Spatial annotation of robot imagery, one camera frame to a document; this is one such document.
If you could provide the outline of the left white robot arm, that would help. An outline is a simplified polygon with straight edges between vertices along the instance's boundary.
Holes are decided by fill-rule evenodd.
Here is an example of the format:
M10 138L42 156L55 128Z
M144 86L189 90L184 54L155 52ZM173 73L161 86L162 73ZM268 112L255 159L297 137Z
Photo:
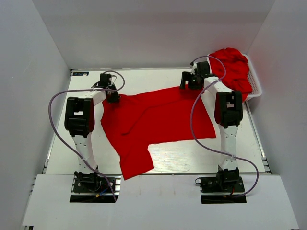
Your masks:
M82 97L69 97L65 110L65 129L71 135L79 158L79 171L74 172L80 182L97 183L98 165L94 159L92 132L95 126L94 108L105 99L119 101L119 94L112 81L110 71L100 74L100 80L94 84L94 90Z

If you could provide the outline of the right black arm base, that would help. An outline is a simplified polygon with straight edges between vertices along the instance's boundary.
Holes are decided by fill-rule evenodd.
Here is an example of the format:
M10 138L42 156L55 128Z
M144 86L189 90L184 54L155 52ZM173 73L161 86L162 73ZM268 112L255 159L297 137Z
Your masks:
M202 204L243 204L246 196L236 197L245 192L243 179L240 176L237 182L230 185L219 185L216 176L198 177L195 184L200 187Z

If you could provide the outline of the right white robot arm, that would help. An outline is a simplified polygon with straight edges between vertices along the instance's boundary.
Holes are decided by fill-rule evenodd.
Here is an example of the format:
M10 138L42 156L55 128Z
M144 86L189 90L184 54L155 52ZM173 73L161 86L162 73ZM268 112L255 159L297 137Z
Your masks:
M220 131L221 154L218 171L215 177L201 179L200 185L205 193L233 191L240 183L239 168L236 156L236 137L243 118L242 94L222 83L221 79L211 72L207 61L190 63L191 71L182 72L180 89L200 90L192 108L196 107L206 90L214 99L213 116Z

